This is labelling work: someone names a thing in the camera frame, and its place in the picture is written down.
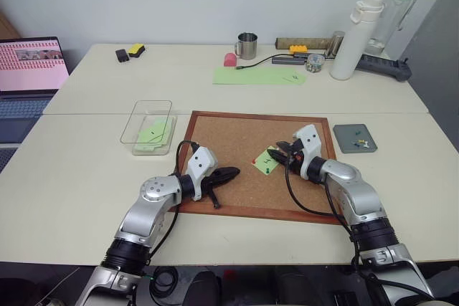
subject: cork bulletin board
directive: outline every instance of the cork bulletin board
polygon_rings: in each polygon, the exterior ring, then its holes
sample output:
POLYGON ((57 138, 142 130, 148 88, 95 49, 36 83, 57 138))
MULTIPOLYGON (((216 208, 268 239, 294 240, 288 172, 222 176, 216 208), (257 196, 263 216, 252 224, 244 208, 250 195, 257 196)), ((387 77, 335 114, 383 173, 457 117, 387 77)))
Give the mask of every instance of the cork bulletin board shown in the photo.
MULTIPOLYGON (((276 147, 275 143, 282 140, 291 142, 293 133, 309 124, 316 126, 322 141, 322 157, 336 158, 326 118, 194 111, 185 139, 213 150, 219 167, 235 166, 241 172, 229 183, 215 188, 220 209, 214 209, 210 199, 204 197, 198 202, 184 202, 180 212, 337 224, 333 217, 317 216, 298 208, 288 193, 282 165, 268 176, 252 165, 252 160, 268 146, 276 147)), ((191 150, 185 150, 187 146, 184 145, 179 157, 181 170, 191 156, 191 150)), ((331 211, 322 186, 292 173, 290 183, 302 204, 317 211, 331 211)))

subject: stainless steel mug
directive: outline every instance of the stainless steel mug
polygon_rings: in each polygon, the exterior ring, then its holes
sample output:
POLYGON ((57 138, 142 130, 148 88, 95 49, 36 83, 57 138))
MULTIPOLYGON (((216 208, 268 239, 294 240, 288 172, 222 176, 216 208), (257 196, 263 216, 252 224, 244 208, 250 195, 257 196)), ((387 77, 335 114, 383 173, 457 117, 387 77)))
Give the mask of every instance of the stainless steel mug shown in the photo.
POLYGON ((252 32, 243 32, 235 44, 235 54, 244 60, 251 60, 257 55, 257 38, 252 32))

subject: white table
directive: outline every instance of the white table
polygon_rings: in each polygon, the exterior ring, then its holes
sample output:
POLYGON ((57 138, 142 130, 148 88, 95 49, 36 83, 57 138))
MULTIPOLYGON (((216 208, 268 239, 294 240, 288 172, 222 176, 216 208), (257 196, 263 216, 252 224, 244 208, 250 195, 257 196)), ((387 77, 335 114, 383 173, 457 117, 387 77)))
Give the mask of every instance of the white table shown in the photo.
MULTIPOLYGON (((137 100, 171 100, 177 113, 211 110, 234 113, 427 113, 407 82, 368 72, 348 81, 330 77, 332 61, 309 73, 301 85, 213 85, 215 67, 233 46, 151 45, 140 58, 120 63, 115 50, 129 44, 96 44, 77 66, 46 114, 128 114, 137 100)), ((252 64, 285 53, 260 45, 252 64)), ((285 68, 285 65, 263 66, 285 68)))
MULTIPOLYGON (((458 154, 432 117, 315 115, 331 128, 366 123, 379 149, 342 154, 333 137, 336 156, 375 187, 413 258, 458 259, 458 154)), ((171 172, 189 116, 179 116, 171 152, 156 157, 132 156, 120 144, 127 119, 39 120, 0 175, 1 261, 100 263, 143 181, 171 172)), ((152 264, 330 264, 349 263, 352 255, 340 226, 181 214, 152 264)))

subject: laptop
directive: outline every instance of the laptop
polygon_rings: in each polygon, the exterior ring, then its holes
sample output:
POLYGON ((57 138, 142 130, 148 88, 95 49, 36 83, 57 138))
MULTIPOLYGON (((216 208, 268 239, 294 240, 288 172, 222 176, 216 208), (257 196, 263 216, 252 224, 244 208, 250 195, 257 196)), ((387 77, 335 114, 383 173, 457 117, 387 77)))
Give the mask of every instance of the laptop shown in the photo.
POLYGON ((0 143, 21 143, 68 76, 57 37, 0 40, 0 143))

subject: white water bottle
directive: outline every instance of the white water bottle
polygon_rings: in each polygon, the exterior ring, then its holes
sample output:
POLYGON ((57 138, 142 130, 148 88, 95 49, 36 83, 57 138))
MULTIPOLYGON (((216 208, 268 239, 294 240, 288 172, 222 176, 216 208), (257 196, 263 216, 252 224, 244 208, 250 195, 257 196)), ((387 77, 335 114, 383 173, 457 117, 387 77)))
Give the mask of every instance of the white water bottle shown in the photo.
POLYGON ((361 0, 352 11, 352 28, 344 35, 330 71, 337 80, 347 80, 356 69, 362 53, 384 8, 383 0, 361 0))

